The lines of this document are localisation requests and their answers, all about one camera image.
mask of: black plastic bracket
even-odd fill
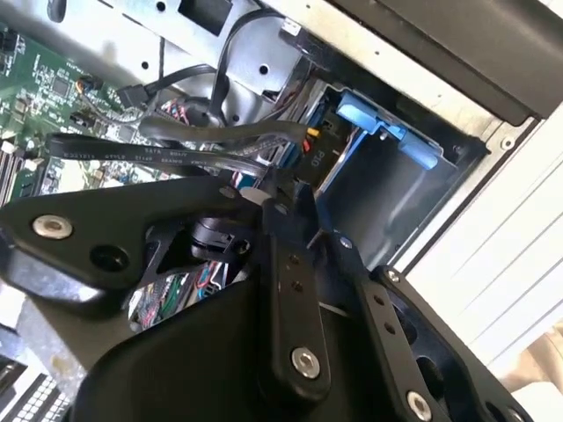
[[[349,289],[348,295],[343,295],[347,298],[345,307],[362,322],[369,336],[369,354],[384,382],[393,420],[417,420],[408,403],[415,393],[424,399],[432,420],[450,421],[428,391],[385,288],[369,280],[360,254],[348,238],[333,232],[324,234],[323,240],[333,277]],[[374,400],[381,400],[377,394]]]
[[[326,397],[331,373],[312,255],[296,218],[274,200],[263,204],[259,384],[270,402],[306,405]]]
[[[214,177],[14,201],[0,209],[0,276],[77,313],[109,317],[141,281],[201,264],[188,252],[202,218],[244,211],[260,218],[260,207]],[[62,218],[70,234],[39,233],[33,224],[43,215]]]
[[[405,277],[380,266],[371,278],[389,292],[409,332],[412,356],[426,384],[454,421],[531,422],[524,408],[502,387]]]

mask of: green circuit board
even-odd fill
[[[83,102],[76,82],[84,76],[91,75],[73,61],[0,23],[0,145],[9,141],[19,155],[24,156],[12,159],[0,152],[0,191],[6,189],[2,186],[9,186],[11,195],[7,198],[30,196],[31,191],[33,194],[60,192],[57,186],[65,173],[65,164],[48,157],[44,141],[49,133],[92,135],[117,142],[146,142],[135,127],[108,125]],[[99,83],[101,88],[90,91],[89,99],[105,116],[123,119],[127,112],[115,88],[101,80]],[[128,113],[135,116],[137,111]],[[41,172],[36,171],[34,165],[31,170],[24,168],[29,156],[35,161],[42,160]],[[93,168],[84,162],[80,164],[80,171],[84,173],[80,178],[89,180],[83,187],[85,189],[100,187],[110,178],[113,182],[127,184],[140,183],[138,179],[151,181],[164,177],[160,172],[147,171],[140,166],[117,163],[97,164]],[[78,175],[75,172],[71,177],[78,178]],[[36,184],[45,188],[33,187]],[[6,195],[0,194],[0,206],[5,200]]]
[[[9,29],[0,24],[0,31]],[[75,83],[87,75],[76,64],[57,55],[41,44],[18,36],[13,53],[0,53],[0,130],[5,139],[16,135],[21,145],[40,141],[54,131],[70,131],[100,135],[102,125],[81,127],[70,119],[72,113],[84,111]],[[92,101],[107,113],[123,113],[115,90],[104,84],[91,94]]]

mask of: silver screw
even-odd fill
[[[514,409],[508,409],[508,411],[510,412],[512,418],[514,418],[516,422],[524,422],[524,418],[520,416],[520,414],[517,411],[515,411]]]
[[[47,239],[62,240],[72,234],[72,224],[58,215],[42,215],[32,226],[35,233]]]
[[[344,246],[346,249],[352,249],[352,242],[350,242],[350,239],[346,239],[345,237],[341,237],[340,238],[340,244],[342,244],[342,246]]]
[[[406,395],[406,401],[411,411],[414,412],[416,417],[424,422],[428,422],[432,419],[432,409],[428,405],[428,402],[416,391],[409,391]]]
[[[282,213],[283,215],[287,215],[288,214],[288,209],[286,208],[285,205],[282,204],[275,204],[274,208],[277,209],[280,213]]]
[[[389,280],[391,280],[393,283],[400,282],[400,278],[398,277],[397,273],[392,270],[387,271],[387,277],[389,277]]]
[[[299,374],[314,380],[320,375],[320,363],[317,356],[307,347],[298,347],[291,352],[291,363]]]
[[[514,142],[514,139],[512,139],[512,138],[504,138],[501,141],[501,149],[503,149],[505,151],[508,151],[508,150],[514,148],[514,146],[515,146],[515,142]]]
[[[219,192],[222,196],[226,196],[230,200],[234,200],[237,197],[237,193],[230,186],[223,186],[221,189],[219,189]]]

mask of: mounting hole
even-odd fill
[[[387,332],[389,332],[390,334],[395,334],[395,329],[391,324],[385,323],[384,327],[387,330]]]
[[[420,373],[424,382],[428,387],[428,391],[436,400],[443,398],[444,393],[444,383],[442,372],[440,368],[426,356],[421,356],[416,360],[416,364],[419,366]]]
[[[385,306],[385,302],[381,297],[379,297],[378,295],[373,295],[373,298],[378,304],[380,304],[381,306]]]
[[[247,240],[239,240],[235,242],[232,250],[234,250],[237,255],[244,255],[250,250],[250,243],[248,243]]]
[[[494,404],[492,404],[491,402],[486,402],[486,408],[489,410],[489,413],[493,415],[493,418],[494,420],[496,420],[496,422],[507,422],[507,419],[504,417],[502,412]]]
[[[127,253],[112,244],[102,244],[93,248],[90,252],[90,261],[97,268],[108,273],[118,273],[129,266]]]

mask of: black mounting arm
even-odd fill
[[[370,280],[296,192],[258,206],[200,177],[0,209],[0,276],[69,315],[108,317],[208,259],[248,273],[106,353],[69,420],[531,422],[400,273]]]

